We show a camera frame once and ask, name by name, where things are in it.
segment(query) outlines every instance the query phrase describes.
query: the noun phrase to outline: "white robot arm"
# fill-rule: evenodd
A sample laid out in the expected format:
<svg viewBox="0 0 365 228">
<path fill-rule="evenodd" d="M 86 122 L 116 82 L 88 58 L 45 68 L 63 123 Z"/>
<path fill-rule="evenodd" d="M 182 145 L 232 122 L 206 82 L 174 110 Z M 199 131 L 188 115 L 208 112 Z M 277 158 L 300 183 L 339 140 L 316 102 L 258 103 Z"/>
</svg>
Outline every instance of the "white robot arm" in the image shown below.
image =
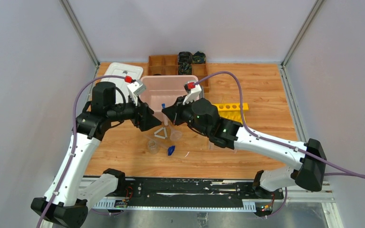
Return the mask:
<svg viewBox="0 0 365 228">
<path fill-rule="evenodd" d="M 299 152 L 305 150 L 326 160 L 319 141 L 310 139 L 308 143 L 293 142 L 251 128 L 246 129 L 239 122 L 222 118 L 217 107 L 208 100 L 195 100 L 201 87 L 193 83 L 185 85 L 188 95 L 178 97 L 172 106 L 162 110 L 175 125 L 186 123 L 193 131 L 208 137 L 216 146 L 256 152 L 287 165 L 273 171 L 259 171 L 254 178 L 255 191 L 267 193 L 293 185 L 310 191 L 321 190 L 325 164 Z"/>
<path fill-rule="evenodd" d="M 78 228 L 84 223 L 88 211 L 111 192 L 125 189 L 125 174 L 107 169 L 98 180 L 79 191 L 79 185 L 86 167 L 102 141 L 106 131 L 113 126 L 111 122 L 131 120 L 135 127 L 147 131 L 162 122 L 153 116 L 154 111 L 139 99 L 145 86 L 139 80 L 131 81 L 128 102 L 115 105 L 116 86 L 112 82 L 99 82 L 92 91 L 92 101 L 85 105 L 76 118 L 77 142 L 75 152 L 71 153 L 74 136 L 71 136 L 68 152 L 44 197 L 34 198 L 31 209 L 43 214 L 49 205 L 44 219 L 65 227 Z"/>
</svg>

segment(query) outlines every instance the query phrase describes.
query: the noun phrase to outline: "wooden organizer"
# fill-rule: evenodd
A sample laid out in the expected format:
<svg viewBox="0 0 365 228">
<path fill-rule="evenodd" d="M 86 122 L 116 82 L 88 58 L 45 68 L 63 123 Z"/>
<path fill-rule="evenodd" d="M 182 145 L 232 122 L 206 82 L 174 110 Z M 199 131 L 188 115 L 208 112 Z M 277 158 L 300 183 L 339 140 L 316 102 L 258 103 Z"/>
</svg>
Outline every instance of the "wooden organizer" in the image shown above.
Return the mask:
<svg viewBox="0 0 365 228">
<path fill-rule="evenodd" d="M 208 64 L 192 64 L 192 75 L 197 76 L 198 80 L 208 76 Z M 147 75 L 178 75 L 177 55 L 149 56 L 149 67 Z M 203 90 L 207 93 L 211 86 L 209 80 L 200 83 Z"/>
</svg>

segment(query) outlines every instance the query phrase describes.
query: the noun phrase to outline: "blue plastic piece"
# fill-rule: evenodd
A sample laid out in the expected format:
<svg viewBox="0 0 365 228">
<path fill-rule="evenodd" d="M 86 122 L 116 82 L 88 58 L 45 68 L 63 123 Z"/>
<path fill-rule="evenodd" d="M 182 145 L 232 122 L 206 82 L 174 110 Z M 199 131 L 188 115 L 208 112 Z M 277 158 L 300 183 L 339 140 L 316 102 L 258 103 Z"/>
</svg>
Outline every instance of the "blue plastic piece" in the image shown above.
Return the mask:
<svg viewBox="0 0 365 228">
<path fill-rule="evenodd" d="M 167 149 L 167 155 L 171 156 L 175 150 L 175 146 L 170 146 L 169 149 Z"/>
</svg>

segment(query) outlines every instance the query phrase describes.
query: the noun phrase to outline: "wooden table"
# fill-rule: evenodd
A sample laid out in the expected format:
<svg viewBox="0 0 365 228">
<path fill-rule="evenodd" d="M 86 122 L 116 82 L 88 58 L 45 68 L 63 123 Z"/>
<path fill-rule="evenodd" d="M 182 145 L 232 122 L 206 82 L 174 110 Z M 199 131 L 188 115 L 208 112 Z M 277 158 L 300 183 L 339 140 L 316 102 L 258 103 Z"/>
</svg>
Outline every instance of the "wooden table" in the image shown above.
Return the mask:
<svg viewBox="0 0 365 228">
<path fill-rule="evenodd" d="M 102 76 L 110 63 L 102 63 Z M 128 63 L 144 68 L 147 63 Z M 264 133 L 288 140 L 296 140 L 285 92 L 277 65 L 273 64 L 209 64 L 209 72 L 231 71 L 240 81 L 244 102 L 250 110 L 245 113 L 247 124 Z M 210 79 L 211 90 L 205 94 L 211 103 L 238 103 L 239 92 L 229 75 Z M 274 159 L 248 151 L 209 150 L 208 139 L 192 132 L 186 125 L 176 127 L 183 137 L 175 143 L 172 156 L 161 148 L 150 154 L 148 140 L 143 134 L 153 135 L 156 127 L 140 132 L 130 121 L 107 131 L 94 153 L 86 175 L 101 175 L 107 168 L 121 170 L 127 176 L 253 179 L 259 170 L 284 166 Z"/>
</svg>

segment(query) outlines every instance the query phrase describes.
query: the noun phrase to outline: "purple cable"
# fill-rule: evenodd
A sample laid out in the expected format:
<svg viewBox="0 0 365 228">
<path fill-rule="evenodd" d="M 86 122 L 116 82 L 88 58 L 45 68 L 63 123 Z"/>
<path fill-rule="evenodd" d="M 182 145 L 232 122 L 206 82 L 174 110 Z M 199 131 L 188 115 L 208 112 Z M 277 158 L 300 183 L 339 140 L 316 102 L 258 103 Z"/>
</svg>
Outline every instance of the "purple cable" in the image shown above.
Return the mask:
<svg viewBox="0 0 365 228">
<path fill-rule="evenodd" d="M 345 173 L 345 172 L 327 172 L 324 174 L 324 176 L 351 176 L 349 173 Z"/>
<path fill-rule="evenodd" d="M 75 153 L 76 142 L 77 142 L 77 132 L 76 132 L 76 105 L 77 105 L 77 101 L 79 100 L 79 97 L 82 94 L 82 92 L 90 84 L 92 84 L 93 82 L 95 82 L 97 80 L 100 80 L 100 79 L 103 79 L 103 78 L 108 78 L 108 77 L 115 77 L 115 78 L 125 79 L 125 77 L 118 76 L 118 75 L 105 75 L 105 76 L 102 76 L 102 77 L 97 77 L 97 78 L 89 81 L 85 86 L 83 86 L 82 89 L 79 91 L 79 93 L 76 95 L 75 101 L 73 103 L 73 112 L 72 112 L 73 142 L 72 142 L 71 154 Z M 69 156 L 67 164 L 64 168 L 64 171 L 62 172 L 62 175 L 59 177 L 59 180 L 58 180 L 57 186 L 54 189 L 54 192 L 58 192 L 59 188 L 61 187 L 62 181 L 64 180 L 64 178 L 65 178 L 65 176 L 66 176 L 66 174 L 69 170 L 70 164 L 72 162 L 72 158 L 73 158 L 73 156 Z M 48 201 L 47 205 L 45 206 L 45 208 L 43 210 L 43 213 L 41 214 L 40 218 L 38 219 L 38 223 L 37 223 L 37 226 L 36 226 L 37 228 L 40 228 L 41 223 L 43 222 L 43 219 L 44 219 L 45 215 L 47 214 L 47 211 L 48 211 L 49 207 L 51 206 L 52 202 L 55 199 L 56 195 L 54 194 L 54 192 L 52 193 L 51 199 Z"/>
<path fill-rule="evenodd" d="M 231 72 L 229 72 L 229 71 L 219 71 L 219 72 L 216 72 L 216 73 L 214 73 L 214 74 L 211 74 L 211 75 L 208 75 L 208 76 L 206 76 L 205 78 L 203 78 L 203 79 L 201 79 L 201 80 L 199 80 L 199 81 L 197 81 L 197 82 L 195 82 L 194 83 L 194 85 L 198 85 L 199 83 L 201 83 L 201 82 L 203 82 L 203 81 L 205 81 L 205 80 L 207 80 L 207 79 L 209 79 L 210 77 L 213 77 L 213 76 L 215 76 L 215 75 L 220 75 L 220 74 L 228 74 L 228 75 L 230 75 L 230 76 L 232 76 L 233 78 L 234 78 L 234 80 L 236 81 L 236 83 L 237 83 L 237 87 L 239 88 L 239 93 L 240 93 L 240 113 L 241 113 L 241 119 L 243 120 L 243 126 L 244 126 L 244 128 L 252 135 L 252 136 L 255 136 L 255 137 L 258 137 L 258 135 L 257 134 L 255 134 L 254 132 L 252 132 L 252 130 L 250 130 L 250 128 L 247 126 L 247 124 L 246 124 L 246 122 L 245 122 L 245 119 L 244 119 L 244 111 L 243 111 L 243 93 L 242 93 L 242 90 L 241 90 L 241 86 L 240 86 L 240 82 L 239 82 L 239 80 L 238 80 L 238 78 L 234 75 L 234 74 L 232 74 Z M 353 172 L 353 171 L 350 171 L 350 170 L 347 170 L 347 169 L 345 169 L 345 168 L 342 168 L 342 167 L 340 167 L 340 166 L 338 166 L 338 165 L 335 165 L 335 164 L 333 164 L 333 163 L 331 163 L 331 162 L 329 162 L 329 161 L 327 161 L 327 160 L 324 160 L 324 159 L 322 159 L 322 158 L 320 158 L 320 157 L 318 157 L 318 156 L 316 156 L 316 155 L 314 155 L 314 154 L 312 154 L 312 153 L 310 153 L 310 152 L 307 152 L 307 151 L 305 151 L 305 150 L 303 150 L 303 149 L 300 149 L 300 148 L 298 148 L 298 147 L 296 147 L 296 146 L 292 146 L 292 145 L 290 145 L 290 144 L 286 144 L 286 143 L 282 143 L 282 142 L 279 142 L 279 141 L 276 141 L 276 140 L 273 140 L 273 139 L 270 139 L 270 138 L 266 138 L 266 137 L 263 137 L 263 136 L 259 136 L 258 138 L 260 138 L 260 139 L 262 139 L 262 140 L 265 140 L 265 141 L 268 141 L 268 142 L 270 142 L 270 143 L 275 143 L 275 144 L 278 144 L 278 145 L 281 145 L 281 146 L 285 146 L 285 147 L 288 147 L 288 148 L 290 148 L 290 149 L 293 149 L 293 150 L 295 150 L 296 148 L 298 149 L 298 151 L 300 151 L 300 152 L 302 152 L 302 153 L 304 153 L 305 155 L 308 155 L 308 156 L 310 156 L 310 157 L 312 157 L 312 158 L 314 158 L 314 159 L 316 159 L 316 160 L 318 160 L 318 161 L 320 161 L 320 162 L 323 162 L 323 163 L 325 163 L 325 164 L 327 164 L 327 165 L 329 165 L 329 166 L 331 166 L 331 167 L 334 167 L 335 169 L 337 169 L 337 170 L 340 170 L 340 171 L 342 171 L 342 172 L 344 172 L 344 173 L 346 173 L 347 175 L 344 175 L 344 176 L 354 176 L 354 177 L 360 177 L 360 178 L 363 178 L 363 179 L 365 179 L 365 175 L 364 174 L 359 174 L 359 173 L 356 173 L 356 172 Z"/>
<path fill-rule="evenodd" d="M 283 206 L 286 204 L 287 199 L 288 199 L 288 189 L 285 188 L 285 197 L 283 198 L 282 205 L 275 212 L 273 212 L 272 214 L 268 215 L 267 217 L 265 216 L 265 218 L 267 219 L 268 217 L 272 217 L 272 216 L 275 216 L 276 214 L 278 214 L 278 212 L 280 210 L 282 210 Z"/>
</svg>

